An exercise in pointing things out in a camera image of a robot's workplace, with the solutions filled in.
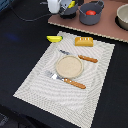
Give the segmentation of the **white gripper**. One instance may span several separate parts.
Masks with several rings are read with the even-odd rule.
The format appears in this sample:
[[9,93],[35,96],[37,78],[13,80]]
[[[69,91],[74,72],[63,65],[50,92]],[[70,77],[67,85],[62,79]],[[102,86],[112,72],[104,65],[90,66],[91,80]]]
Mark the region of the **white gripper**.
[[56,14],[60,10],[61,0],[47,0],[48,9],[52,14]]

